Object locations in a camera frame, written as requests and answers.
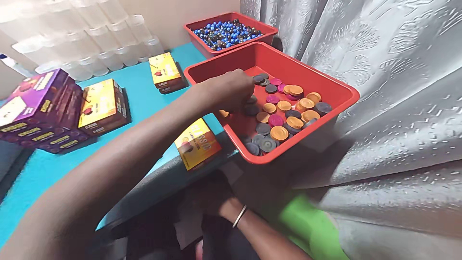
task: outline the patterned curtain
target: patterned curtain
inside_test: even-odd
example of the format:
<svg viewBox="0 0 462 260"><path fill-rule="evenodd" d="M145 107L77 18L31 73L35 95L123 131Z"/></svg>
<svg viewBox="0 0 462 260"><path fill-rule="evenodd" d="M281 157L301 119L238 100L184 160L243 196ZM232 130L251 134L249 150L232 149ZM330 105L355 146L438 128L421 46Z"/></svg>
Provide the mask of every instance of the patterned curtain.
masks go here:
<svg viewBox="0 0 462 260"><path fill-rule="evenodd" d="M462 1L242 0L241 10L278 27L285 53L361 94L337 119L339 141L293 177L294 188L335 185L320 207L339 220L344 250L354 259L435 256L366 257L353 241L366 243L360 236L378 224L396 241L424 232L423 248L458 259L440 244L462 245Z"/></svg>

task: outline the white wall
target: white wall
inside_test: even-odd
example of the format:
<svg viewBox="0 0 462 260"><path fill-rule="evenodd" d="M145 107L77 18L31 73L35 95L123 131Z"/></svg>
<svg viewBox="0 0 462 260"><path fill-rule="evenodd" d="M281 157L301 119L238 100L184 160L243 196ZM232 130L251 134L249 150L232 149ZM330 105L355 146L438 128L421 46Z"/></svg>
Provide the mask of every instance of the white wall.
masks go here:
<svg viewBox="0 0 462 260"><path fill-rule="evenodd" d="M239 0L119 0L129 14L143 15L149 30L159 36L164 48L171 49L188 43L183 26L187 23L239 11ZM11 48L15 42L0 31L0 52L19 61L25 68L36 64Z"/></svg>

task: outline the bangle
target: bangle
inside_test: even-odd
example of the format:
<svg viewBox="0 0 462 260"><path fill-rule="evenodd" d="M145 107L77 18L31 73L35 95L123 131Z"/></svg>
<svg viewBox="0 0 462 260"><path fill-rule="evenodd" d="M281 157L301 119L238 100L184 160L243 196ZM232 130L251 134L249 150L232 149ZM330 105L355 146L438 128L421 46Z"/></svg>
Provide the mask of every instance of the bangle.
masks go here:
<svg viewBox="0 0 462 260"><path fill-rule="evenodd" d="M237 216L237 219L236 219L236 221L234 222L234 224L233 224L233 226L232 226L233 228L237 226L237 223L238 223L239 220L242 218L242 215L244 215L245 209L247 209L247 205L244 205L244 207L243 207L242 210L241 210L241 213L239 213L239 216Z"/></svg>

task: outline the clear plastic jar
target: clear plastic jar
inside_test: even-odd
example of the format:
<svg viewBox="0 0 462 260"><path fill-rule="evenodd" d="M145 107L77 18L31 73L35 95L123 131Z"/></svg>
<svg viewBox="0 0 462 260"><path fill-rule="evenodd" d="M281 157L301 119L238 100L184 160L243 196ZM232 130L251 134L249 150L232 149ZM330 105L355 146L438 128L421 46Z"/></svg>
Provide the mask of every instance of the clear plastic jar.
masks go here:
<svg viewBox="0 0 462 260"><path fill-rule="evenodd" d="M138 63L138 52L136 51L135 45L130 45L122 48L118 48L115 53L120 57L123 64L133 66Z"/></svg>
<svg viewBox="0 0 462 260"><path fill-rule="evenodd" d="M96 77L106 75L109 70L98 58L86 57L79 60L79 64Z"/></svg>
<svg viewBox="0 0 462 260"><path fill-rule="evenodd" d="M67 62L62 64L61 67L64 71L66 71L69 74L69 77L78 81L87 80L93 76L91 72L86 70L78 62Z"/></svg>
<svg viewBox="0 0 462 260"><path fill-rule="evenodd" d="M122 60L112 51L100 53L98 59L112 71L123 68Z"/></svg>
<svg viewBox="0 0 462 260"><path fill-rule="evenodd" d="M152 57L151 52L148 50L147 46L144 42L141 42L136 45L137 53L138 53L138 61L139 62L146 62Z"/></svg>
<svg viewBox="0 0 462 260"><path fill-rule="evenodd" d="M125 21L108 25L109 30L114 33L114 36L122 46L137 44L135 37L130 30L130 27Z"/></svg>
<svg viewBox="0 0 462 260"><path fill-rule="evenodd" d="M118 0L98 0L98 3L111 23L119 23L128 18L127 12Z"/></svg>
<svg viewBox="0 0 462 260"><path fill-rule="evenodd" d="M47 62L35 68L35 72L37 72L37 74L44 74L48 71L52 71L59 68L60 65L60 62Z"/></svg>
<svg viewBox="0 0 462 260"><path fill-rule="evenodd" d="M145 20L142 15L136 14L131 15L127 19L128 26L132 29L133 35L139 42L147 41L152 39L152 35L148 30Z"/></svg>
<svg viewBox="0 0 462 260"><path fill-rule="evenodd" d="M17 42L38 35L38 31L34 31L34 28L27 26L27 24L24 23L25 20L15 13L15 7L16 6L13 4L2 6L0 15L0 31L3 31L6 35Z"/></svg>
<svg viewBox="0 0 462 260"><path fill-rule="evenodd" d="M59 60L59 57L55 53L43 46L43 37L40 36L15 43L11 47L17 52L24 54L24 56L37 63L37 65Z"/></svg>
<svg viewBox="0 0 462 260"><path fill-rule="evenodd" d="M112 51L120 48L119 42L106 26L90 29L87 32L103 51Z"/></svg>
<svg viewBox="0 0 462 260"><path fill-rule="evenodd" d="M144 44L146 45L152 56L157 56L159 54L165 53L164 48L162 47L162 44L160 43L157 35L154 35L152 40L144 41Z"/></svg>
<svg viewBox="0 0 462 260"><path fill-rule="evenodd" d="M47 24L54 28L58 34L82 31L88 28L88 24L69 0L47 0L44 4L46 10L49 11L45 15Z"/></svg>
<svg viewBox="0 0 462 260"><path fill-rule="evenodd" d="M90 29L109 24L108 18L103 13L96 0L71 0L71 3L90 25Z"/></svg>
<svg viewBox="0 0 462 260"><path fill-rule="evenodd" d="M71 62L80 59L79 50L66 37L46 38L43 45L54 52L60 62Z"/></svg>
<svg viewBox="0 0 462 260"><path fill-rule="evenodd" d="M80 58L95 56L102 51L85 31L69 33L67 38L77 49Z"/></svg>

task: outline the plastic container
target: plastic container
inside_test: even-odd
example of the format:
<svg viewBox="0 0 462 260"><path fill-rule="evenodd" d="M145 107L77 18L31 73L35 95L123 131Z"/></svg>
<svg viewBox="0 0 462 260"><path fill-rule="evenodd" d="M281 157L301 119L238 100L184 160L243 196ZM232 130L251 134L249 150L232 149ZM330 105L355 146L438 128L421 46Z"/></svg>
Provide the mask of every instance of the plastic container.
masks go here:
<svg viewBox="0 0 462 260"><path fill-rule="evenodd" d="M47 0L45 8L49 10L47 18L48 25L56 28L58 33L71 33L88 28L88 24L74 9L69 0Z"/></svg>
<svg viewBox="0 0 462 260"><path fill-rule="evenodd" d="M111 23L119 23L128 18L127 12L118 0L98 0L98 3Z"/></svg>
<svg viewBox="0 0 462 260"><path fill-rule="evenodd" d="M242 156L251 163L265 164L271 162L320 126L336 118L342 111L356 103L359 99L359 93L353 87L260 42L247 44L204 62L189 66L185 69L184 74L189 82L196 84L237 68L243 69L251 76L267 73L270 75L270 79L276 77L281 79L285 84L299 85L303 88L304 94L318 92L321 94L322 100L330 104L333 108L331 112L321 117L311 126L305 128L263 156L252 155L238 137L240 135L253 137L256 134L255 127L257 121L255 117L233 113L229 117L223 118L217 113L216 117L229 135L231 141ZM255 86L254 95L258 98L257 105L262 107L266 103L266 97L269 94L265 92L264 87ZM281 100L287 100L284 94L276 93L274 95L278 96ZM285 118L283 112L277 111L276 113Z"/></svg>
<svg viewBox="0 0 462 260"><path fill-rule="evenodd" d="M262 33L264 33L264 35L262 35L262 36L260 36L258 38L255 38L255 39L248 40L248 41L246 41L244 43L239 43L239 44L233 45L233 46L231 46L229 48L225 48L225 49L216 51L216 50L212 50L209 46L207 46L193 32L194 30L203 28L207 24L211 24L213 22L228 21L228 20L232 21L234 19L239 19L239 22L245 24L246 26L255 27L257 30L260 30ZM205 20L197 21L195 23L187 24L187 25L184 26L184 29L186 29L186 31L188 32L189 38L191 38L191 42L194 44L194 46L196 46L196 48L207 59L209 59L211 57L214 57L214 56L217 56L217 55L220 55L222 53L228 52L230 50L234 50L234 49L239 48L239 47L241 47L243 45L253 43L253 42L264 42L264 43L267 43L267 44L271 44L271 42L273 41L274 36L278 33L278 29L276 29L276 28L274 28L272 26L269 26L269 25L267 25L265 23L262 23L260 21L257 21L255 19L252 19L252 18L250 18L248 16L245 16L243 14L237 13L237 12L229 12L229 13L221 14L221 15L218 15L218 16L215 16L215 17L212 17L212 18L208 18L208 19L205 19Z"/></svg>
<svg viewBox="0 0 462 260"><path fill-rule="evenodd" d="M67 39L75 46L80 58L94 56L102 52L85 31L69 33Z"/></svg>
<svg viewBox="0 0 462 260"><path fill-rule="evenodd" d="M139 42L147 41L152 39L152 34L146 27L144 18L140 14L131 15L127 19L127 24L132 29L133 35Z"/></svg>
<svg viewBox="0 0 462 260"><path fill-rule="evenodd" d="M13 6L2 7L0 15L0 31L13 40L20 42L32 36L38 35L37 31L25 26L24 21L14 12Z"/></svg>
<svg viewBox="0 0 462 260"><path fill-rule="evenodd" d="M122 60L123 64L127 67L133 66L138 63L138 52L136 51L136 45L130 45L126 47L119 48L115 53Z"/></svg>
<svg viewBox="0 0 462 260"><path fill-rule="evenodd" d="M98 59L112 71L123 68L122 60L112 51L100 53Z"/></svg>
<svg viewBox="0 0 462 260"><path fill-rule="evenodd" d="M103 51L112 51L120 48L119 42L105 25L90 29L87 32Z"/></svg>
<svg viewBox="0 0 462 260"><path fill-rule="evenodd" d="M56 53L57 61L59 60L61 63L76 61L81 58L79 50L67 40L65 35L53 39L46 38L43 45Z"/></svg>
<svg viewBox="0 0 462 260"><path fill-rule="evenodd" d="M86 57L79 60L79 64L96 77L106 75L109 70L98 58Z"/></svg>
<svg viewBox="0 0 462 260"><path fill-rule="evenodd" d="M165 53L157 35L154 35L152 40L144 41L144 44L153 57Z"/></svg>
<svg viewBox="0 0 462 260"><path fill-rule="evenodd" d="M43 74L48 71L52 71L54 69L59 68L60 65L60 62L47 62L35 68L35 72L37 72L37 74Z"/></svg>
<svg viewBox="0 0 462 260"><path fill-rule="evenodd" d="M15 43L11 47L17 52L24 54L31 61L37 63L37 65L59 59L49 48L43 46L43 37L40 36Z"/></svg>
<svg viewBox="0 0 462 260"><path fill-rule="evenodd" d="M96 0L71 0L72 5L88 23L90 29L109 24L109 20L99 7Z"/></svg>
<svg viewBox="0 0 462 260"><path fill-rule="evenodd" d="M87 80L93 76L93 74L91 74L78 62L67 62L62 64L61 67L69 74L69 77L78 81Z"/></svg>
<svg viewBox="0 0 462 260"><path fill-rule="evenodd" d="M114 33L115 38L122 46L129 46L137 44L135 37L130 30L126 21L108 25L109 30Z"/></svg>
<svg viewBox="0 0 462 260"><path fill-rule="evenodd" d="M57 34L53 27L47 24L49 12L43 1L18 1L17 4L18 15L24 24L24 29L47 37L54 37Z"/></svg>
<svg viewBox="0 0 462 260"><path fill-rule="evenodd" d="M137 44L136 49L137 49L137 52L138 52L138 61L139 62L146 62L146 61L149 60L149 58L152 57L151 52L148 50L148 48L146 47L146 45L143 42Z"/></svg>

